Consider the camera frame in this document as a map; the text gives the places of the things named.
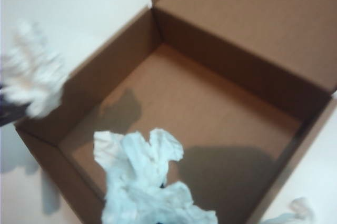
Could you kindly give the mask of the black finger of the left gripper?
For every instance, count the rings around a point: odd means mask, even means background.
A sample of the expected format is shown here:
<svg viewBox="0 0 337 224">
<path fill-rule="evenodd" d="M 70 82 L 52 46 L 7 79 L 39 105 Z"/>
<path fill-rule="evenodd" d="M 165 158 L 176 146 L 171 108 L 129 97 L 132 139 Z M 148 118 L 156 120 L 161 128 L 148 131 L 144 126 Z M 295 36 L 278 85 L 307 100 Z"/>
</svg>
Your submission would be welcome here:
<svg viewBox="0 0 337 224">
<path fill-rule="evenodd" d="M 3 86 L 1 85 L 1 127 L 24 117 L 28 106 L 29 103 L 16 104 L 7 101 L 3 94 Z"/>
</svg>

